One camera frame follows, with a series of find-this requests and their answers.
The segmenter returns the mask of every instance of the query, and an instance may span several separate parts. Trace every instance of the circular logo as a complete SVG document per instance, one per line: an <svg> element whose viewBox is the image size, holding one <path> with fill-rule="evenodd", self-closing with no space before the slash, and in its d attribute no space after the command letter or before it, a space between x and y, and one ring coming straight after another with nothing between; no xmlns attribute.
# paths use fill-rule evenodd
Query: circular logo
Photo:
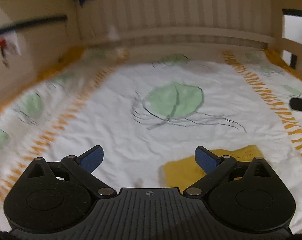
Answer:
<svg viewBox="0 0 302 240"><path fill-rule="evenodd" d="M147 192L146 192L146 195L148 195L149 197L152 196L153 194L154 194L153 191L147 191Z"/></svg>

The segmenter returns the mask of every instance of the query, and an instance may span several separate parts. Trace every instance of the black bar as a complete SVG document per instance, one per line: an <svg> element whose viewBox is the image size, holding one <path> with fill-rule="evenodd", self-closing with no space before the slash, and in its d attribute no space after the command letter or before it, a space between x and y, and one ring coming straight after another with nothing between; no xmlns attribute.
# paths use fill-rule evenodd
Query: black bar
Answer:
<svg viewBox="0 0 302 240"><path fill-rule="evenodd" d="M302 17L302 10L282 9L282 14Z"/></svg>
<svg viewBox="0 0 302 240"><path fill-rule="evenodd" d="M295 54L292 54L290 67L292 67L293 69L296 69L296 64L297 64L297 56Z"/></svg>
<svg viewBox="0 0 302 240"><path fill-rule="evenodd" d="M19 22L14 25L0 28L0 35L10 31L17 31L28 27L34 27L36 25L42 25L42 24L53 23L53 22L64 22L67 19L68 17L66 15L59 15L59 16L48 17L48 18L34 19L26 22Z"/></svg>

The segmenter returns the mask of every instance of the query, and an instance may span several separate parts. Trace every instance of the red object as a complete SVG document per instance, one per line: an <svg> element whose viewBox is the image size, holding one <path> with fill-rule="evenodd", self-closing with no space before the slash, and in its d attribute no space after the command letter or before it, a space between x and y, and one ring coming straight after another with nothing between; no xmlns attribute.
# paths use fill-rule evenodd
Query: red object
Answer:
<svg viewBox="0 0 302 240"><path fill-rule="evenodd" d="M1 49L5 49L6 47L6 40L4 38L0 39L0 47Z"/></svg>

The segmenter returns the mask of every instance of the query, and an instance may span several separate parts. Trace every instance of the grooved plate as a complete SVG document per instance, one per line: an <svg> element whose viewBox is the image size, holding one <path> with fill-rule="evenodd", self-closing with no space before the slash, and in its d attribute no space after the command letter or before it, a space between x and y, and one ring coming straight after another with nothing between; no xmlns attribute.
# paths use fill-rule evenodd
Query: grooved plate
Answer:
<svg viewBox="0 0 302 240"><path fill-rule="evenodd" d="M176 188L123 188L111 199L99 200L77 225L51 234L12 233L23 240L282 240L285 229L247 234L217 221L199 199L182 196Z"/></svg>

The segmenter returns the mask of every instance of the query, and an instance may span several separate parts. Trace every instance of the silver screw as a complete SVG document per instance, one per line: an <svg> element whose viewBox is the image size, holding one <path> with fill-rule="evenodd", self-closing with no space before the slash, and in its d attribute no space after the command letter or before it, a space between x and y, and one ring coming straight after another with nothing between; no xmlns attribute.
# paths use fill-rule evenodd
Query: silver screw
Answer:
<svg viewBox="0 0 302 240"><path fill-rule="evenodd" d="M98 191L98 193L101 196L108 196L108 195L113 194L113 192L114 192L114 190L109 187L103 187L103 188L99 189L99 191Z"/></svg>
<svg viewBox="0 0 302 240"><path fill-rule="evenodd" d="M189 195L191 196L198 196L202 193L202 190L200 190L199 188L197 187L190 187L187 189L186 191Z"/></svg>

